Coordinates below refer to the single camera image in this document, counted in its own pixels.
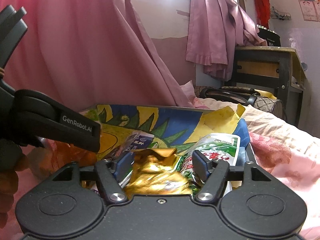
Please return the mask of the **person's left hand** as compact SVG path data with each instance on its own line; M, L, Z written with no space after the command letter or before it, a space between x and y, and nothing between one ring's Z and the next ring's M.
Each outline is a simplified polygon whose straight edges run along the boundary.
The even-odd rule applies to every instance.
M28 158L22 154L12 170L1 172L1 229L8 220L8 212L14 203L14 194L18 190L18 175L28 168Z

